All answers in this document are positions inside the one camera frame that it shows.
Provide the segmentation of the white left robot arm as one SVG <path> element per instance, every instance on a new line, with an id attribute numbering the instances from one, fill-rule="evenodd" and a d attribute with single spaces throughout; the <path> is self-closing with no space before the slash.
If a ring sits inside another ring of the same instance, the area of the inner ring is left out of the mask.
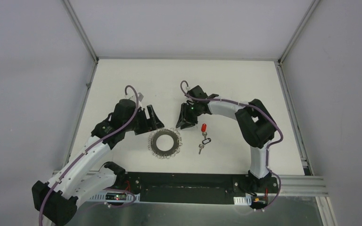
<path id="1" fill-rule="evenodd" d="M 39 211 L 39 225 L 47 218 L 57 226 L 67 224 L 77 209 L 90 196 L 111 187 L 120 190 L 125 184 L 126 170 L 109 161 L 97 174 L 84 179 L 91 168 L 120 141 L 126 132 L 135 135 L 164 127 L 153 106 L 143 108 L 138 101 L 121 99 L 107 118 L 98 123 L 77 156 L 47 182 L 37 181 L 32 186 L 33 202 Z"/>

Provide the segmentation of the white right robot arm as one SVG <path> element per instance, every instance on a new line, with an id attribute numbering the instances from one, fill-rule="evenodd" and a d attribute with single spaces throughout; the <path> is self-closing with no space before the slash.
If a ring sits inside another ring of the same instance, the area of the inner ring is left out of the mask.
<path id="1" fill-rule="evenodd" d="M 199 85 L 192 89 L 181 88 L 181 91 L 187 101 L 181 104 L 176 128 L 196 126 L 198 117 L 203 114 L 220 115 L 235 120 L 251 151 L 247 179 L 239 182 L 238 186 L 241 191 L 250 194 L 266 189 L 272 177 L 268 169 L 268 149 L 275 144 L 273 139 L 279 127 L 263 103 L 258 99 L 241 103 L 221 98 L 217 94 L 207 95 Z"/>

